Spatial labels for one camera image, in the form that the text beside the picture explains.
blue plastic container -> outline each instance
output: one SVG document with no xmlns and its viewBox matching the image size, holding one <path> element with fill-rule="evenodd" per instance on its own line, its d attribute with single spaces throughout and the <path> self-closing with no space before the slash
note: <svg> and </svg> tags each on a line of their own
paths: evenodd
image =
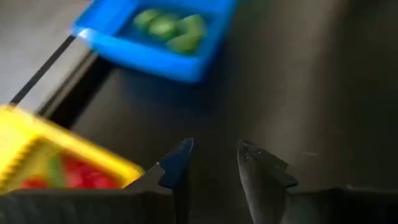
<svg viewBox="0 0 398 224">
<path fill-rule="evenodd" d="M 204 75 L 223 39 L 236 0 L 95 0 L 75 21 L 72 34 L 84 39 L 104 58 L 172 80 L 195 83 Z M 192 55 L 169 50 L 164 42 L 144 36 L 132 24 L 145 9 L 161 9 L 183 17 L 200 14 L 207 33 Z"/>
</svg>

blue tray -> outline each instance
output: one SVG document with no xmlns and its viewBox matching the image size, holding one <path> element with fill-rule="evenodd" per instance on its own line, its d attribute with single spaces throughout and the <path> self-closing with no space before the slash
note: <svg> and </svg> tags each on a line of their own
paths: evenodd
<svg viewBox="0 0 398 224">
<path fill-rule="evenodd" d="M 72 34 L 104 58 L 172 80 L 195 83 L 223 38 L 236 0 L 95 0 L 72 25 Z M 180 16 L 200 14 L 206 37 L 192 55 L 169 50 L 165 43 L 144 36 L 132 25 L 144 9 L 164 9 Z"/>
</svg>

gray floor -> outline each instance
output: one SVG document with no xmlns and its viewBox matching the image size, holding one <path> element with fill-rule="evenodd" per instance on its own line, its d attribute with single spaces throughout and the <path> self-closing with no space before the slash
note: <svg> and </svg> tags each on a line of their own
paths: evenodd
<svg viewBox="0 0 398 224">
<path fill-rule="evenodd" d="M 67 38 L 70 24 L 88 3 L 0 1 L 0 104 L 8 103 Z"/>
</svg>

yellow basket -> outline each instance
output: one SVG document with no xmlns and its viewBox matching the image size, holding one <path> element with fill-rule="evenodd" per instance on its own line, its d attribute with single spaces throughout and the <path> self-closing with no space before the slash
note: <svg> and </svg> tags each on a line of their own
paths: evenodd
<svg viewBox="0 0 398 224">
<path fill-rule="evenodd" d="M 19 167 L 31 156 L 33 142 L 49 140 L 60 149 L 118 179 L 120 188 L 138 179 L 143 169 L 102 147 L 72 134 L 50 121 L 32 116 L 14 106 L 0 106 L 0 193 L 17 188 L 11 179 L 21 176 Z M 43 156 L 35 157 L 39 166 Z"/>
</svg>

yellow plastic crate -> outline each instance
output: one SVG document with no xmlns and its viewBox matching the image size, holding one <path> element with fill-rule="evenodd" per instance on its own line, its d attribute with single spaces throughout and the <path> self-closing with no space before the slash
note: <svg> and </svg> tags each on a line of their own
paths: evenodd
<svg viewBox="0 0 398 224">
<path fill-rule="evenodd" d="M 33 154 L 32 151 L 36 149 L 32 144 L 42 140 L 59 147 L 50 146 Z M 95 146 L 50 121 L 32 116 L 14 106 L 0 106 L 0 193 L 18 188 L 20 179 L 39 170 L 43 161 L 58 151 L 65 151 L 113 176 L 118 180 L 120 188 L 144 173 L 138 165 Z"/>
</svg>

